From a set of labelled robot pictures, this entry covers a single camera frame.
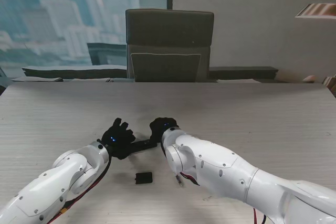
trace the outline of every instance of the wire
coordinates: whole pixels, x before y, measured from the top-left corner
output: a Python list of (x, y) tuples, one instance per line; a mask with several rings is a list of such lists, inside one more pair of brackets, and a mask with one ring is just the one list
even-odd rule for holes
[[(253, 213), (254, 213), (254, 224), (258, 224), (257, 223), (257, 213), (256, 213), (256, 209), (255, 208), (253, 208)], [(266, 219), (267, 219), (267, 216), (264, 215), (264, 218), (263, 218), (263, 221), (262, 221), (261, 224), (265, 224), (266, 223)]]
[(266, 223), (266, 219), (267, 219), (267, 216), (266, 216), (266, 215), (264, 215), (264, 219), (263, 219), (263, 221), (262, 221), (262, 223), (261, 223), (261, 224), (265, 224), (265, 223)]
[(254, 224), (258, 224), (257, 222), (257, 213), (256, 213), (256, 209), (253, 208), (253, 213), (254, 213)]

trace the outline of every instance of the black cable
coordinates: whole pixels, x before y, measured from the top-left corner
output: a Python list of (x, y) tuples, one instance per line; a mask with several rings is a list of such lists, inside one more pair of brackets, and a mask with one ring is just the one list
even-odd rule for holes
[(266, 216), (266, 215), (264, 215), (264, 219), (263, 219), (263, 221), (262, 221), (262, 223), (261, 223), (261, 224), (265, 224), (265, 223), (266, 223), (266, 219), (267, 219), (267, 216)]

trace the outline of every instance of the red cable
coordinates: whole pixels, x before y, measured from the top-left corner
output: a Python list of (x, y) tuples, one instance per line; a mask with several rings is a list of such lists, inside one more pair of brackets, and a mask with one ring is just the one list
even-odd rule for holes
[(258, 224), (257, 223), (257, 213), (256, 213), (256, 209), (253, 208), (253, 213), (254, 213), (254, 224)]

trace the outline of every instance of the desk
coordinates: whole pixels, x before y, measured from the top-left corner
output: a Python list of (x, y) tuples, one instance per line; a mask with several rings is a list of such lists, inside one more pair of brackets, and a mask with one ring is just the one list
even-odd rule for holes
[[(139, 139), (154, 118), (174, 117), (267, 172), (336, 190), (335, 105), (320, 84), (16, 83), (0, 97), (0, 207), (61, 153), (101, 137), (117, 116)], [(154, 182), (135, 185), (145, 171)], [(159, 147), (113, 159), (102, 182), (55, 223), (253, 222), (249, 206), (184, 182), (180, 188)]]

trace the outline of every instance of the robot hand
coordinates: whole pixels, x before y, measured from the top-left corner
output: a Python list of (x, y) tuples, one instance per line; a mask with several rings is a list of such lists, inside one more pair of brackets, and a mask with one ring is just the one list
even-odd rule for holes
[(217, 196), (240, 200), (275, 224), (336, 223), (335, 191), (258, 169), (223, 146), (188, 135), (172, 118), (155, 119), (150, 128), (175, 175)]
[(98, 142), (104, 145), (112, 157), (124, 159), (132, 153), (131, 143), (134, 142), (135, 136), (132, 130), (127, 130), (127, 122), (120, 124), (121, 119), (117, 118)]

